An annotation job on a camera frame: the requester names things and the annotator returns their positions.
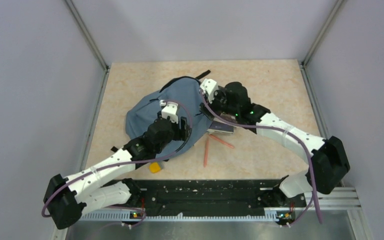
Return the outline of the dark thick paperback book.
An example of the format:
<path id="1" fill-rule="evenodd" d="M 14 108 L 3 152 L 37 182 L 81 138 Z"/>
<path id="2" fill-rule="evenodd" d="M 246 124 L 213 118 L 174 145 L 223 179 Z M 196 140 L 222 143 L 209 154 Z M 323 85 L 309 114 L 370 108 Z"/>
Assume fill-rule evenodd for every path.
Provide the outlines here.
<path id="1" fill-rule="evenodd" d="M 219 116 L 228 122 L 237 123 L 236 118 L 232 115 L 220 113 Z M 208 128 L 209 133 L 220 133 L 220 134 L 228 134 L 232 135 L 235 131 L 235 126 L 226 124 L 225 122 L 219 120 L 218 118 L 214 118 L 210 127 Z"/>

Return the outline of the blue grey student backpack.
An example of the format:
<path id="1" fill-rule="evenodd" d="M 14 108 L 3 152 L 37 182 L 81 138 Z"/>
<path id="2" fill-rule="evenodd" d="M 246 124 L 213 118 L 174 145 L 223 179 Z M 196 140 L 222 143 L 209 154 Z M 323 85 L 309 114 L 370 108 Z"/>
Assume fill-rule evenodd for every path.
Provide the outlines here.
<path id="1" fill-rule="evenodd" d="M 170 159 L 172 159 L 191 149 L 212 124 L 212 120 L 201 112 L 200 84 L 199 78 L 181 76 L 170 80 L 161 89 L 144 96 L 126 113 L 125 132 L 130 140 L 140 137 L 154 120 L 161 117 L 160 100 L 165 100 L 178 104 L 178 118 L 192 118 L 192 130 L 186 144 L 182 141 L 172 141 L 157 154 L 157 157 L 166 156 L 177 150 L 178 152 L 171 156 Z"/>

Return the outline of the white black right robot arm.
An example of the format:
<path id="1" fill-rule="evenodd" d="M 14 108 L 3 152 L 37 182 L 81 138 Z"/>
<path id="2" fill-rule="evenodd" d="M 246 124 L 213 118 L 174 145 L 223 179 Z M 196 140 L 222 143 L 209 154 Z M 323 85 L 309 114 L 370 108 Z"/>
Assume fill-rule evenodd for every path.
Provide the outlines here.
<path id="1" fill-rule="evenodd" d="M 210 116 L 270 138 L 308 164 L 308 170 L 288 175 L 280 182 L 273 192 L 277 205 L 287 206 L 305 192 L 329 195 L 349 172 L 350 164 L 339 138 L 312 135 L 287 123 L 268 108 L 252 103 L 240 82 L 220 87 L 215 80 L 205 79 L 199 92 Z"/>

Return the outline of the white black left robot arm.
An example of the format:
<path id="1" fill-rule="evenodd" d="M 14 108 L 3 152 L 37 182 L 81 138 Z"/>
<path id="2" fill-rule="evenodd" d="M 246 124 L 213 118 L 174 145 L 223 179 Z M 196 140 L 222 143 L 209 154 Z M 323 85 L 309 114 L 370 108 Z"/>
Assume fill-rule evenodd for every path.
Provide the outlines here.
<path id="1" fill-rule="evenodd" d="M 95 196 L 103 185 L 115 177 L 132 172 L 147 163 L 170 159 L 178 151 L 157 157 L 172 141 L 186 144 L 192 133 L 192 118 L 180 118 L 179 123 L 170 117 L 159 116 L 139 137 L 130 140 L 113 155 L 78 173 L 51 177 L 43 197 L 41 215 L 51 218 L 59 230 L 76 223 L 89 204 L 86 198 Z"/>

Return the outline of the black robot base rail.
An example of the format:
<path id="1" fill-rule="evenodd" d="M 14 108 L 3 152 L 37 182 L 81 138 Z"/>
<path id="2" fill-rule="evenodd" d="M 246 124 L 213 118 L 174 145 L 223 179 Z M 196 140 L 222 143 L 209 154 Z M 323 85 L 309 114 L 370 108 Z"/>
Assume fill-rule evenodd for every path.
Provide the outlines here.
<path id="1" fill-rule="evenodd" d="M 122 180 L 133 187 L 122 207 L 143 209 L 147 217 L 263 216 L 266 208 L 304 208 L 305 196 L 286 198 L 273 188 L 278 179 Z"/>

